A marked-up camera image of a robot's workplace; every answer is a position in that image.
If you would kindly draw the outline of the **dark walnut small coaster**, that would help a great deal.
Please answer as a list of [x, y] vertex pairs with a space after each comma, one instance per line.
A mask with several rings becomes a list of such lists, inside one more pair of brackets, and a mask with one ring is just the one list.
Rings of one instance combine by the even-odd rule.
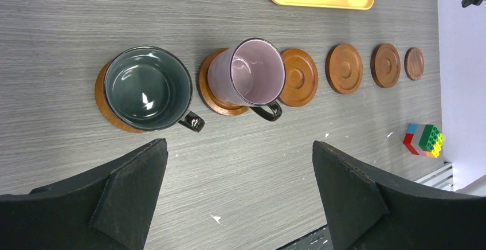
[[405, 72], [410, 80], [420, 80], [424, 74], [425, 60], [420, 49], [410, 48], [405, 56]]

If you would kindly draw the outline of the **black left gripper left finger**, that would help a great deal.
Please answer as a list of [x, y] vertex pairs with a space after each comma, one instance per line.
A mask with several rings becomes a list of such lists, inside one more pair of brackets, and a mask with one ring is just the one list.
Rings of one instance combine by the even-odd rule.
[[98, 167], [1, 196], [2, 249], [143, 249], [168, 151], [165, 139]]

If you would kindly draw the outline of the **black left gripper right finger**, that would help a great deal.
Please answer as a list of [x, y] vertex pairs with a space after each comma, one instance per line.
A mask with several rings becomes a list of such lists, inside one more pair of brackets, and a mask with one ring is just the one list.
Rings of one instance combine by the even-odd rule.
[[484, 249], [485, 198], [409, 181], [328, 143], [312, 146], [335, 249]]

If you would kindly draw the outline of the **mauve mug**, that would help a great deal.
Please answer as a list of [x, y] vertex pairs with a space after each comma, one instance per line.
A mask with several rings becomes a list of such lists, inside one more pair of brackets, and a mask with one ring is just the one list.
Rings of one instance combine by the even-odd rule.
[[216, 99], [249, 107], [270, 122], [283, 114], [277, 99], [285, 78], [279, 50], [268, 40], [256, 37], [216, 55], [207, 72], [208, 86]]

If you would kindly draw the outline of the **dark green mug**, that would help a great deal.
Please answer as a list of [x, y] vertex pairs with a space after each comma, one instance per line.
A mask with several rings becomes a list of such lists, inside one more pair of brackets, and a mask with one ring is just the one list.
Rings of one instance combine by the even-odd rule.
[[205, 126], [190, 110], [188, 69], [160, 47], [136, 46], [119, 53], [101, 76], [101, 92], [115, 118], [137, 130], [160, 131], [179, 123], [201, 132]]

